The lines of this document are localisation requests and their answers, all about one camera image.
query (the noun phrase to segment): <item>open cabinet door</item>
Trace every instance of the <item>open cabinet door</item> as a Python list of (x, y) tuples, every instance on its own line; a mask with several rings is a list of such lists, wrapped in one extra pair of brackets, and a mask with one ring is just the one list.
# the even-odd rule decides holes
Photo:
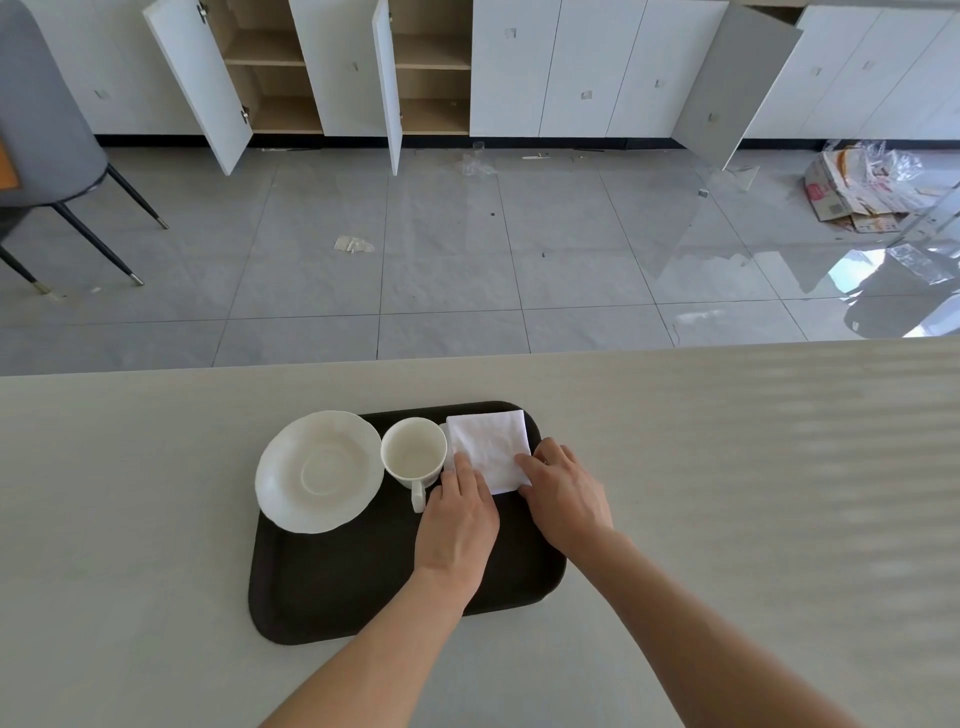
[(673, 138), (724, 169), (802, 34), (775, 17), (730, 3)]
[(198, 0), (157, 0), (143, 11), (210, 149), (233, 171), (253, 132)]
[(394, 168), (394, 174), (396, 174), (400, 165), (403, 127), (400, 126), (400, 91), (396, 87), (394, 36), (390, 30), (390, 6), (387, 4), (387, 0), (377, 0), (376, 10), (373, 11), (373, 46), (376, 48), (376, 67), (380, 72), (383, 115), (387, 119), (390, 165)]

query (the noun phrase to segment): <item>plate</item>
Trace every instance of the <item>plate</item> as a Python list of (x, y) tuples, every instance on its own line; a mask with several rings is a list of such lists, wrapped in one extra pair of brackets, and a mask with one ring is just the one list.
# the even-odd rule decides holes
[(373, 425), (326, 410), (291, 422), (271, 440), (253, 484), (260, 510), (280, 528), (324, 533), (359, 516), (382, 481)]

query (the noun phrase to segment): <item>white napkin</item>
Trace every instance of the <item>white napkin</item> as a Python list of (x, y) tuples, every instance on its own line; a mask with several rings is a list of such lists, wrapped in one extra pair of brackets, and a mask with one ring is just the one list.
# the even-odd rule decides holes
[(522, 409), (448, 417), (444, 432), (449, 444), (444, 470), (453, 470), (454, 453), (465, 452), (473, 467), (483, 473), (493, 495), (509, 493), (521, 484), (530, 484), (514, 462), (514, 455), (518, 452), (530, 454)]

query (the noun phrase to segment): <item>white mug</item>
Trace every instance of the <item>white mug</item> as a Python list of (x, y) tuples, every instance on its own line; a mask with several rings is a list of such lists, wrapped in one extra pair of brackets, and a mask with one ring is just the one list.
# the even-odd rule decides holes
[(439, 425), (423, 417), (400, 420), (384, 434), (380, 459), (387, 473), (410, 489), (414, 513), (423, 513), (426, 489), (444, 468), (446, 436)]

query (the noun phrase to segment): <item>hand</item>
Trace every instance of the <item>hand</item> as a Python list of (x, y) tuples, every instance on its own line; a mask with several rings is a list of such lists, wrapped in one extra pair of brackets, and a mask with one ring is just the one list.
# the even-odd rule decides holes
[(480, 471), (461, 452), (456, 472), (444, 471), (430, 493), (414, 548), (414, 573), (429, 571), (444, 589), (462, 601), (476, 594), (500, 529), (500, 515)]
[(530, 506), (534, 523), (550, 545), (576, 562), (578, 549), (598, 533), (613, 529), (603, 486), (566, 445), (552, 437), (542, 440), (533, 455), (519, 453), (516, 463), (530, 478), (519, 493)]

